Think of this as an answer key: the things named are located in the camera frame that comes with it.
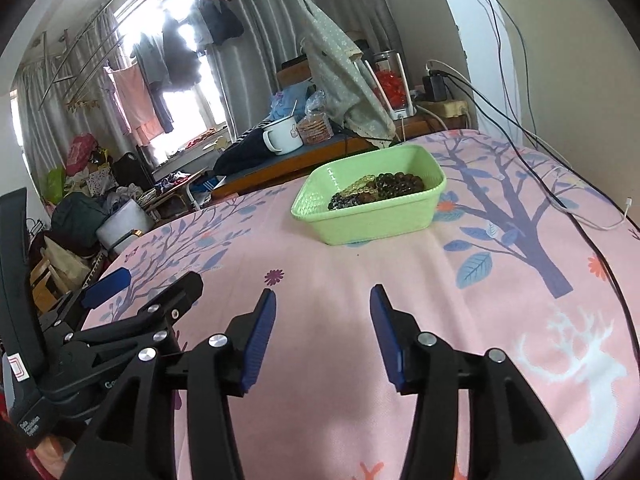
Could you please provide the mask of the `dark navy folded clothes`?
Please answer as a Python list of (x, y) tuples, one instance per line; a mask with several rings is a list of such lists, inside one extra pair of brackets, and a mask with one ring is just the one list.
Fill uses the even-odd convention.
[(263, 128), (250, 130), (241, 140), (231, 144), (216, 160), (214, 174), (229, 177), (273, 158), (273, 152), (265, 144), (264, 132)]

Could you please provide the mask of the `green plastic basket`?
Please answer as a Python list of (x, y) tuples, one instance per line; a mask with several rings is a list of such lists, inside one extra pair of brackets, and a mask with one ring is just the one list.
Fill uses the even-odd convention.
[(446, 185), (423, 146), (396, 145), (314, 170), (291, 214), (331, 246), (380, 240), (427, 228)]

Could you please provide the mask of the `black power adapter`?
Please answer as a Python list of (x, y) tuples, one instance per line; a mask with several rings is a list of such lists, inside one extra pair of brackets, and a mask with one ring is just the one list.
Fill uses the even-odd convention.
[(439, 72), (431, 72), (422, 78), (424, 96), (428, 102), (444, 102), (448, 99), (444, 76)]

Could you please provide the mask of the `grey dotted cloth cover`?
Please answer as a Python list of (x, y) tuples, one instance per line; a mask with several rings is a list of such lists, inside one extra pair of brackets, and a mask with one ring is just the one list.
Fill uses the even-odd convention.
[(396, 127), (370, 86), (361, 50), (312, 0), (297, 3), (303, 51), (314, 83), (326, 95), (329, 118), (376, 148), (388, 148)]

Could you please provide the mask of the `green plastic bag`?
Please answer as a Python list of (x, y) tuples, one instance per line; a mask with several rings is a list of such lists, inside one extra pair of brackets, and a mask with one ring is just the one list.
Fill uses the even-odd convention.
[(66, 169), (56, 167), (47, 173), (44, 180), (44, 198), (47, 202), (57, 205), (64, 197), (64, 186), (66, 181)]

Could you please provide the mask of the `small folding table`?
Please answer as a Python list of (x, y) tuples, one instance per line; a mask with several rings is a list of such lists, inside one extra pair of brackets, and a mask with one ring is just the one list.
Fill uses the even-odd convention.
[(198, 172), (196, 172), (195, 174), (190, 174), (190, 176), (187, 177), (186, 180), (181, 181), (180, 183), (174, 185), (170, 190), (155, 197), (154, 200), (151, 200), (143, 207), (143, 210), (154, 220), (160, 221), (162, 217), (157, 213), (158, 207), (168, 202), (168, 200), (175, 196), (177, 196), (178, 199), (181, 200), (183, 208), (187, 214), (189, 212), (200, 210), (201, 206), (192, 194), (190, 186), (193, 182), (198, 180), (198, 178), (204, 176), (206, 171), (207, 169), (201, 169), (198, 170)]

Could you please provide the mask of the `blender with red contents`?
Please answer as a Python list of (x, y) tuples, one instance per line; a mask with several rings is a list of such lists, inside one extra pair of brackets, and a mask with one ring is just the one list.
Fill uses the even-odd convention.
[(404, 64), (395, 50), (380, 52), (374, 56), (373, 73), (378, 81), (376, 93), (380, 96), (393, 120), (413, 117), (413, 105)]

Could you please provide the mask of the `dark green bag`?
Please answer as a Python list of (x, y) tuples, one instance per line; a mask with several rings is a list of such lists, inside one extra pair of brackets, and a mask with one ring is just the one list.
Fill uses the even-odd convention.
[(81, 192), (66, 195), (55, 207), (51, 231), (63, 235), (82, 248), (99, 243), (96, 231), (107, 220), (108, 213), (98, 200)]

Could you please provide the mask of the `pink plastic bag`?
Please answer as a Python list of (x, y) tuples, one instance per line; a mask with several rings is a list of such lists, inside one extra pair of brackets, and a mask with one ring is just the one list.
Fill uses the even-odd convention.
[(79, 136), (75, 136), (66, 158), (66, 174), (73, 177), (84, 170), (97, 146), (98, 141), (91, 133), (81, 133)]

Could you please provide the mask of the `pink hanging garment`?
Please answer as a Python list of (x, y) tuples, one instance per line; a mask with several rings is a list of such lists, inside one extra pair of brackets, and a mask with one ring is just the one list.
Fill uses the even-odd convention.
[(138, 145), (149, 146), (164, 129), (155, 114), (140, 67), (134, 64), (122, 70), (107, 68), (105, 71), (113, 81), (132, 137)]

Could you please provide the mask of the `pink deer print bedsheet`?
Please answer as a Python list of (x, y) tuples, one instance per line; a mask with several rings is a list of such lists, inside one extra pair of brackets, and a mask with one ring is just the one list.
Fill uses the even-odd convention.
[(183, 273), (203, 293), (177, 323), (190, 349), (252, 310), (277, 318), (256, 385), (230, 403), (250, 479), (395, 479), (414, 413), (385, 373), (370, 315), (393, 307), (452, 348), (506, 352), (596, 478), (639, 420), (639, 231), (595, 188), (532, 150), (462, 130), (422, 142), (447, 176), (432, 224), (330, 246), (291, 214), (300, 182), (162, 226), (117, 265), (130, 286), (89, 326), (134, 315)]

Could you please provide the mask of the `white enamel mug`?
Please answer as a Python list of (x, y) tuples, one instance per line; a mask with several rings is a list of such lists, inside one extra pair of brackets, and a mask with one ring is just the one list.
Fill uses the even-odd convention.
[(267, 150), (277, 156), (293, 153), (304, 145), (294, 116), (269, 124), (262, 132), (262, 140)]

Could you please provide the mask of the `light blue clothes pile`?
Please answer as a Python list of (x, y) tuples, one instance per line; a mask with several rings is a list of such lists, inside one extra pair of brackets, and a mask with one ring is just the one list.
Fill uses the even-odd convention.
[(270, 100), (268, 115), (270, 122), (290, 115), (293, 115), (297, 120), (302, 118), (305, 114), (307, 96), (309, 96), (311, 87), (311, 81), (304, 80), (275, 93)]

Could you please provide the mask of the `cardboard box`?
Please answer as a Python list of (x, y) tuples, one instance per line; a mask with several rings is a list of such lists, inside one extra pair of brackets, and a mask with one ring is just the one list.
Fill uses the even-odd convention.
[(311, 70), (307, 60), (293, 64), (277, 72), (277, 81), (280, 89), (299, 84), (311, 78)]

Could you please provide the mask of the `white storage bin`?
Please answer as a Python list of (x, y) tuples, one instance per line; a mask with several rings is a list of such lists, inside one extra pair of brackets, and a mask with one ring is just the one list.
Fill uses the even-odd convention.
[(96, 230), (96, 237), (105, 249), (119, 255), (153, 226), (154, 220), (138, 203), (128, 200)]

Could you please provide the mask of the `bagged round crackers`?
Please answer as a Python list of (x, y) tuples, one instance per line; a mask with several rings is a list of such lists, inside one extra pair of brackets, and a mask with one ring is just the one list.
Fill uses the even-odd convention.
[(305, 114), (296, 124), (305, 145), (316, 145), (333, 138), (330, 118), (326, 112), (326, 92), (317, 90), (305, 104)]

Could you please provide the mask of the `dark hanging jacket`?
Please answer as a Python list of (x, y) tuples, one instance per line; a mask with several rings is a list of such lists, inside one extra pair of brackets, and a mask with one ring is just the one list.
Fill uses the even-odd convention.
[(164, 61), (172, 88), (190, 90), (201, 80), (198, 54), (191, 50), (179, 32), (180, 24), (168, 16), (163, 24)]

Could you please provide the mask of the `wooden chair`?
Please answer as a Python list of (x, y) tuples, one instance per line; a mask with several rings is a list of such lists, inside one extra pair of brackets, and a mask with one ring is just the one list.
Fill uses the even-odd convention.
[(29, 277), (32, 296), (40, 314), (49, 312), (70, 289), (46, 257), (32, 269)]

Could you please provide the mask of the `grey window curtain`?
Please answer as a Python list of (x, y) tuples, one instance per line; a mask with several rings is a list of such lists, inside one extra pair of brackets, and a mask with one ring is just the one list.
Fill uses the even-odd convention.
[[(398, 48), (399, 32), (386, 0), (312, 0), (367, 55), (371, 50)], [(297, 0), (234, 0), (231, 12), (244, 32), (208, 49), (209, 62), (221, 84), (232, 125), (244, 132), (267, 115), (269, 97), (277, 91), (277, 72), (286, 61), (305, 54), (303, 23)]]

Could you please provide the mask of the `wooden desk blue top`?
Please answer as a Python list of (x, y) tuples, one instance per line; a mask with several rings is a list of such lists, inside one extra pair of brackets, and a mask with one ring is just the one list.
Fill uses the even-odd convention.
[[(465, 116), (444, 118), (439, 122), (436, 118), (424, 114), (406, 119), (403, 124), (396, 122), (397, 133), (401, 139), (406, 140), (441, 131), (463, 129), (469, 125), (469, 119)], [(304, 145), (290, 154), (271, 157), (259, 166), (225, 177), (210, 195), (212, 200), (224, 200), (232, 195), (241, 196), (263, 190), (306, 176), (328, 162), (374, 149), (375, 146), (371, 142), (360, 136), (334, 134), (330, 140)]]

